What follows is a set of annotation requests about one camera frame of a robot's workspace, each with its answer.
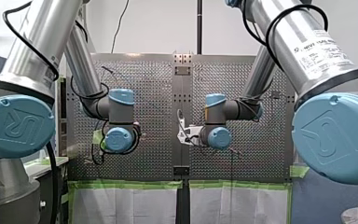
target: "light blue joint cap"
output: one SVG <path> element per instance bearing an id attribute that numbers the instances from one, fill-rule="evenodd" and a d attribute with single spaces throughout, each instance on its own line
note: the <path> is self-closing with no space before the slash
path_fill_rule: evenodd
<path id="1" fill-rule="evenodd" d="M 231 133 L 227 128 L 218 127 L 208 134 L 208 145 L 212 148 L 227 149 L 231 144 Z"/>
<path id="2" fill-rule="evenodd" d="M 134 105 L 133 91 L 127 89 L 113 89 L 109 91 L 109 98 L 123 105 Z"/>
<path id="3" fill-rule="evenodd" d="M 206 95 L 206 107 L 212 107 L 214 105 L 219 105 L 224 103 L 227 100 L 225 94 L 214 93 Z"/>
<path id="4" fill-rule="evenodd" d="M 54 132 L 54 116 L 43 101 L 27 95 L 0 97 L 0 158 L 32 155 Z"/>
<path id="5" fill-rule="evenodd" d="M 105 142 L 107 150 L 113 153 L 123 153 L 132 145 L 132 135 L 127 129 L 113 128 L 106 135 Z"/>
<path id="6" fill-rule="evenodd" d="M 229 7 L 237 7 L 239 0 L 226 0 L 226 5 Z"/>
<path id="7" fill-rule="evenodd" d="M 315 96 L 297 110 L 293 126 L 296 149 L 313 170 L 358 185 L 358 95 Z"/>

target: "black pole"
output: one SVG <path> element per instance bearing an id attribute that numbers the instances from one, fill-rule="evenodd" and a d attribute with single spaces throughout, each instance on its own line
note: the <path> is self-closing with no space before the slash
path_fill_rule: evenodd
<path id="1" fill-rule="evenodd" d="M 202 54 L 202 0 L 197 6 L 197 54 Z"/>

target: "white plastic sheet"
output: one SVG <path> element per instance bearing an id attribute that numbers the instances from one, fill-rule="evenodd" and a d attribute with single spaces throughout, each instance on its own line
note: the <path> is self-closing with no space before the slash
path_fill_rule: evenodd
<path id="1" fill-rule="evenodd" d="M 174 224 L 177 189 L 77 189 L 72 223 Z"/>
<path id="2" fill-rule="evenodd" d="M 191 223 L 286 224 L 288 194 L 288 189 L 191 189 Z"/>

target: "pegboard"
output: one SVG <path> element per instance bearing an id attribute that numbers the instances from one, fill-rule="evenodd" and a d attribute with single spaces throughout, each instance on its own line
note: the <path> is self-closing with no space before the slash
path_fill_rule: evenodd
<path id="1" fill-rule="evenodd" d="M 241 96 L 253 59 L 232 56 L 194 56 L 193 58 L 193 121 L 204 123 L 205 96 L 223 93 L 234 100 Z M 190 149 L 190 178 L 242 179 L 282 182 L 289 177 L 292 147 L 287 142 L 292 106 L 290 83 L 277 70 L 273 83 L 262 101 L 263 117 L 259 122 L 228 121 L 233 141 L 230 150 Z"/>
<path id="2" fill-rule="evenodd" d="M 191 179 L 286 181 L 293 152 L 288 141 L 290 137 L 287 138 L 290 130 L 287 125 L 291 119 L 287 111 L 293 104 L 287 98 L 291 98 L 293 92 L 280 72 L 275 74 L 274 83 L 263 100 L 265 112 L 260 122 L 230 121 L 227 125 L 233 133 L 232 148 L 241 151 L 242 156 L 232 155 L 229 151 L 213 152 L 209 148 L 177 148 L 178 124 L 173 114 L 173 108 L 178 104 L 177 96 L 174 97 L 177 90 L 184 90 L 183 85 L 192 86 L 188 89 L 191 92 L 183 92 L 189 105 L 183 109 L 188 110 L 184 111 L 190 116 L 187 121 L 201 125 L 205 95 L 220 92 L 228 99 L 241 96 L 254 58 L 194 55 L 190 62 L 186 62 L 192 76 L 188 83 L 178 81 L 175 75 L 178 62 L 173 55 L 93 55 L 104 83 L 110 88 L 134 90 L 135 119 L 141 123 L 145 136 L 132 154 L 108 155 L 103 165 L 94 165 L 90 149 L 96 121 L 84 115 L 79 101 L 68 91 L 68 147 L 73 155 L 69 166 L 70 179 L 172 180 L 173 166 L 184 162 L 182 155 L 174 152 L 187 150 L 189 157 L 184 157 L 187 160 L 184 164 L 189 165 Z M 102 66 L 114 74 L 106 72 Z M 273 91 L 275 98 L 278 93 L 279 99 L 270 97 Z"/>

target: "logo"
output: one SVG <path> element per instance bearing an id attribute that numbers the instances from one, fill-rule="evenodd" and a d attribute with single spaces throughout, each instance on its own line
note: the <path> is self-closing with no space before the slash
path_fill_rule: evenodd
<path id="1" fill-rule="evenodd" d="M 7 113 L 0 132 L 0 140 L 24 145 L 33 145 L 42 125 L 43 117 L 19 109 Z"/>
<path id="2" fill-rule="evenodd" d="M 301 135 L 320 164 L 328 164 L 351 154 L 350 143 L 339 128 L 332 111 L 301 129 Z"/>

